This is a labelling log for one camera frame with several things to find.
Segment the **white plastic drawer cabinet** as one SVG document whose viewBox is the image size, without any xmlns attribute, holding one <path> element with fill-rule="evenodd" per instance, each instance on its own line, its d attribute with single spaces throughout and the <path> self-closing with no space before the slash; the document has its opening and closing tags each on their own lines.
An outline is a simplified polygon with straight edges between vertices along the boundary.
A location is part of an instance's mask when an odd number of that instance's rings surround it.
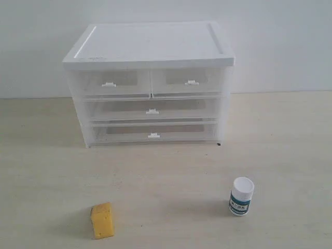
<svg viewBox="0 0 332 249">
<path fill-rule="evenodd" d="M 230 99 L 230 85 L 235 55 L 227 44 L 218 23 L 213 21 L 92 24 L 80 36 L 63 59 L 68 85 L 87 147 L 122 144 L 95 144 L 92 125 L 109 123 L 211 121 L 218 123 L 222 144 Z M 151 71 L 172 68 L 225 68 L 220 93 L 154 96 Z M 91 96 L 80 88 L 82 72 L 89 71 L 148 71 L 150 96 Z M 221 107 L 216 118 L 90 120 L 85 103 L 90 101 L 171 100 L 219 98 Z"/>
</svg>

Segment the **yellow sponge wedge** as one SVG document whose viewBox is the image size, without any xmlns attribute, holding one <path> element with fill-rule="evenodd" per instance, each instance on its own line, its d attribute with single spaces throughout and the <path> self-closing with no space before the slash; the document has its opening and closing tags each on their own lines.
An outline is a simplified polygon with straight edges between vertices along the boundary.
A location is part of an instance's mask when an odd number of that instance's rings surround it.
<svg viewBox="0 0 332 249">
<path fill-rule="evenodd" d="M 93 206 L 91 208 L 90 217 L 94 239 L 97 240 L 114 236 L 112 206 L 110 202 Z"/>
</svg>

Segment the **white bottle teal label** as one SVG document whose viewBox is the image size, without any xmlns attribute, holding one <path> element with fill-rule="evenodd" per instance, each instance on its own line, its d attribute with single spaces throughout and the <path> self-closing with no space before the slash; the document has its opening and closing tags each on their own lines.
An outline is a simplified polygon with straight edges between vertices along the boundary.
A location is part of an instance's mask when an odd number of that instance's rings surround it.
<svg viewBox="0 0 332 249">
<path fill-rule="evenodd" d="M 236 216 L 248 213 L 255 185 L 247 177 L 237 177 L 230 192 L 229 209 Z"/>
</svg>

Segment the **bottom wide clear drawer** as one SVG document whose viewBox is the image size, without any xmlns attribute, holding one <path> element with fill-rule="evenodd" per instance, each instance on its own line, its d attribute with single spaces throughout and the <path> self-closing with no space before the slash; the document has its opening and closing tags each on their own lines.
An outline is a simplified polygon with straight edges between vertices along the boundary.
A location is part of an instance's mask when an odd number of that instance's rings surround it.
<svg viewBox="0 0 332 249">
<path fill-rule="evenodd" d="M 220 141 L 218 123 L 211 121 L 109 123 L 92 125 L 95 144 L 172 141 Z"/>
</svg>

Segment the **middle wide clear drawer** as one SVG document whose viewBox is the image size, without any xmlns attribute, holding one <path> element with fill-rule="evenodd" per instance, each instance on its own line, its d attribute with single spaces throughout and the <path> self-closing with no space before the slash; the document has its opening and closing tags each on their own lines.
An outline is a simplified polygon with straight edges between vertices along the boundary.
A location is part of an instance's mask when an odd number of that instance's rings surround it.
<svg viewBox="0 0 332 249">
<path fill-rule="evenodd" d="M 85 103 L 92 121 L 216 118 L 221 101 L 213 99 L 90 101 Z"/>
</svg>

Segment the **wide clear drawer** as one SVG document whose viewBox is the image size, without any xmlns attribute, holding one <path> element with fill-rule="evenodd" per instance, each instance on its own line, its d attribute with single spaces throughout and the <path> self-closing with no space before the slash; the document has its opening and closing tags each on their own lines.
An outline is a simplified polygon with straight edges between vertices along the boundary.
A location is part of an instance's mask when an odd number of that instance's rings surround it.
<svg viewBox="0 0 332 249">
<path fill-rule="evenodd" d="M 218 123 L 211 121 L 109 123 L 92 125 L 95 144 L 172 141 L 220 141 Z"/>
<path fill-rule="evenodd" d="M 221 101 L 213 99 L 90 101 L 85 103 L 92 121 L 216 118 Z"/>
</svg>

